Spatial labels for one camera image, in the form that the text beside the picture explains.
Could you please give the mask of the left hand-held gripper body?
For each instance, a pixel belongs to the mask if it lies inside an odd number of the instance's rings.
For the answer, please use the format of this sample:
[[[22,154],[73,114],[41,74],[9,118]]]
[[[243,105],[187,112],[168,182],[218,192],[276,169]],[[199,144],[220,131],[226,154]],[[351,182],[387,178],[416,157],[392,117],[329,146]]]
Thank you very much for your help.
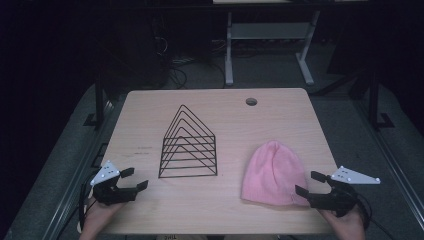
[[[119,188],[118,180],[121,179],[119,170],[111,161],[106,161],[91,180],[93,196],[103,204],[112,205],[134,201],[138,194],[136,187]]]

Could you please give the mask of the white metal desk frame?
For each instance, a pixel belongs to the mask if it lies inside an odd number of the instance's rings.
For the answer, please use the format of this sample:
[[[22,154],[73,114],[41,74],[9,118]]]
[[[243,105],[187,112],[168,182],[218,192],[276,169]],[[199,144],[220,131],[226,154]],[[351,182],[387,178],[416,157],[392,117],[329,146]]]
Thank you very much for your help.
[[[306,62],[306,57],[315,33],[320,11],[315,11],[309,22],[295,23],[234,23],[232,13],[227,14],[225,84],[234,84],[232,64],[233,40],[303,40],[303,49],[296,54],[296,60],[305,83],[314,84],[314,79]]]

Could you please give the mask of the black metal stand post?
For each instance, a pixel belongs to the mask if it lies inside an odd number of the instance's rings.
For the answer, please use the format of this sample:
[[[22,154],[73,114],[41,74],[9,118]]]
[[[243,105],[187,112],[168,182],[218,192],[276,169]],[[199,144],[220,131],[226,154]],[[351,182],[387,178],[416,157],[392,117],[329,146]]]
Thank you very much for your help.
[[[87,115],[84,126],[91,126],[99,129],[104,121],[103,87],[100,78],[94,84],[95,88],[95,112]]]
[[[379,79],[375,72],[372,73],[369,87],[369,106],[368,120],[374,130],[379,131],[381,128],[393,128],[394,124],[387,113],[378,110],[379,100]]]

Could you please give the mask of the person's left hand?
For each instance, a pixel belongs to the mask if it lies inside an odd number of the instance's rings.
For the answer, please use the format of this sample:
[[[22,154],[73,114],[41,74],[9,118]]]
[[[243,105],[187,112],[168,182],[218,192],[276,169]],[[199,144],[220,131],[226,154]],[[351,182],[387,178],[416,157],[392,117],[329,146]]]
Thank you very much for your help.
[[[89,199],[89,209],[85,215],[85,222],[79,240],[96,240],[102,230],[112,221],[114,215],[125,203],[105,205],[94,197]]]

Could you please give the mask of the person's right hand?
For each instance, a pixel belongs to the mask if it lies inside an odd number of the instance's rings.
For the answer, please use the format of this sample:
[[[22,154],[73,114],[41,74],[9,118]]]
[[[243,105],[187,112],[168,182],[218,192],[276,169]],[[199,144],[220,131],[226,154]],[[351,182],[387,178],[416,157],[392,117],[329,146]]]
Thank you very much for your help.
[[[337,217],[332,211],[318,212],[328,222],[339,240],[365,240],[364,222],[358,206],[355,206],[345,216]]]

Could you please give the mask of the pink knitted beanie hat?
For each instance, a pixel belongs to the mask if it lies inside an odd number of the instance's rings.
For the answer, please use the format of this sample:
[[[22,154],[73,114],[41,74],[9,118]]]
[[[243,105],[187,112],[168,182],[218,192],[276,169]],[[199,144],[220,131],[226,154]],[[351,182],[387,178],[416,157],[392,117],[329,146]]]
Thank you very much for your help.
[[[295,186],[307,188],[302,161],[279,141],[269,141],[254,152],[247,165],[241,198],[272,206],[308,206]]]

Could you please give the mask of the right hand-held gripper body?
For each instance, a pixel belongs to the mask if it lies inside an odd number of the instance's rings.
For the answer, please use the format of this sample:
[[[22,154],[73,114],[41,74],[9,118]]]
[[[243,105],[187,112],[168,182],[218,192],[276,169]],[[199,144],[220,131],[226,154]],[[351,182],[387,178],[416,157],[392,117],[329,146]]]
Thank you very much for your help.
[[[378,185],[381,183],[378,177],[371,177],[344,166],[340,166],[334,173],[326,176],[325,183],[330,186],[330,192],[309,193],[308,202],[312,208],[335,211],[337,217],[342,217],[358,205],[368,217],[372,216],[372,210],[365,208],[353,186]]]

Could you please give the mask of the aluminium frame rail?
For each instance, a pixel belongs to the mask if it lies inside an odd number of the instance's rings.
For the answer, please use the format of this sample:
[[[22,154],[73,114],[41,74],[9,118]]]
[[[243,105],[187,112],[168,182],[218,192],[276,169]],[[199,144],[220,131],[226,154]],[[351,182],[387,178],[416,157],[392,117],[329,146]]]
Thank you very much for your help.
[[[48,222],[42,240],[60,240],[69,222],[79,219],[80,194],[86,195],[88,180],[101,164],[111,134],[113,122],[109,122],[114,112],[114,104],[105,100],[87,113],[75,111],[77,117],[65,133],[63,153],[56,158],[58,165],[48,171],[48,177],[55,183],[62,183],[59,198],[54,206],[53,216]]]
[[[413,216],[418,222],[420,228],[424,231],[424,203],[419,199],[415,189],[411,185],[401,166],[397,162],[397,158],[390,149],[387,141],[381,134],[381,131],[375,128],[368,120],[367,110],[363,103],[354,101],[353,105],[359,113],[362,121],[364,122],[367,130],[369,131],[374,142],[378,146],[381,154],[385,158],[388,169],[398,185],[398,188],[409,206]]]

